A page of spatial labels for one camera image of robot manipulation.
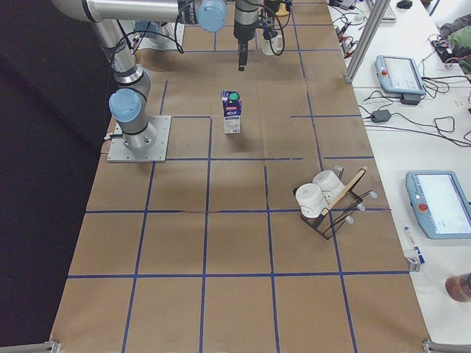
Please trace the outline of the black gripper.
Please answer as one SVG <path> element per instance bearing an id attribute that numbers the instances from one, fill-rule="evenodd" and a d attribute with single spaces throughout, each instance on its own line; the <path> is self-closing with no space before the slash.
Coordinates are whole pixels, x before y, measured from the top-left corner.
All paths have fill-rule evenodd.
<path id="1" fill-rule="evenodd" d="M 247 66 L 249 52 L 249 40 L 238 39 L 238 70 L 244 71 Z"/>

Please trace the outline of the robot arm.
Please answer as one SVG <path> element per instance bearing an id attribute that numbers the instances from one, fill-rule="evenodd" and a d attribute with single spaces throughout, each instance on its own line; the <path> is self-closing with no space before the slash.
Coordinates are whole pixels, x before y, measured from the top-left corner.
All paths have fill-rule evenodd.
<path id="1" fill-rule="evenodd" d="M 146 149 L 157 130 L 149 125 L 145 104 L 151 87 L 149 75 L 137 64 L 127 45 L 120 20 L 198 24 L 208 32 L 222 28 L 226 1 L 53 1 L 64 15 L 92 23 L 119 90 L 109 100 L 110 111 L 129 150 Z"/>
<path id="2" fill-rule="evenodd" d="M 238 41 L 238 70 L 247 66 L 249 42 L 255 36 L 258 24 L 258 10 L 247 1 L 235 0 L 233 35 Z"/>

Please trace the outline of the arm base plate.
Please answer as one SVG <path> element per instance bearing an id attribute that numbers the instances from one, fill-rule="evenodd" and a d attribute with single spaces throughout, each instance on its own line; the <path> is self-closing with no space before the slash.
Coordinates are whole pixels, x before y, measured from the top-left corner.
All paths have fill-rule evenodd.
<path id="1" fill-rule="evenodd" d="M 107 154 L 109 163 L 164 163 L 171 130 L 170 115 L 148 115 L 146 129 L 137 135 L 126 135 L 116 124 Z"/>

